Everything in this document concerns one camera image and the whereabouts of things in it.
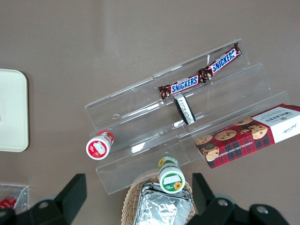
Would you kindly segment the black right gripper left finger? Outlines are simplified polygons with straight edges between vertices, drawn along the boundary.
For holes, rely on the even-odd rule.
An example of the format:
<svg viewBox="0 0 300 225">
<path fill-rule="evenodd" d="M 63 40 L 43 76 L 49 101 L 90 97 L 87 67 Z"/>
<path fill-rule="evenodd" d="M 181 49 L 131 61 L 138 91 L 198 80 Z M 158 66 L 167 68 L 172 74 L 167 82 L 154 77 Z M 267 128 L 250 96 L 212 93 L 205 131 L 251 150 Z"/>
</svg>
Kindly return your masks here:
<svg viewBox="0 0 300 225">
<path fill-rule="evenodd" d="M 29 210 L 16 214 L 0 210 L 2 225 L 70 225 L 87 198 L 86 175 L 76 174 L 53 200 L 43 200 Z"/>
</svg>

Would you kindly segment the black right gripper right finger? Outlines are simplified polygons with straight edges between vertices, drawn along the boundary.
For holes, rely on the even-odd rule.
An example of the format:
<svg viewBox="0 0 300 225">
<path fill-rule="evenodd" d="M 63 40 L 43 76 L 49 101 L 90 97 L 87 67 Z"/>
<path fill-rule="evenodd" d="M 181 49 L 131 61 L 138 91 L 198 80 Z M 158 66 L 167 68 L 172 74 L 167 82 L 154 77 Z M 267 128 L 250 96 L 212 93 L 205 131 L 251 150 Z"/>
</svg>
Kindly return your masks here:
<svg viewBox="0 0 300 225">
<path fill-rule="evenodd" d="M 287 220 L 269 205 L 253 204 L 244 210 L 224 197 L 216 197 L 204 176 L 192 177 L 193 200 L 198 214 L 189 225 L 286 225 Z"/>
</svg>

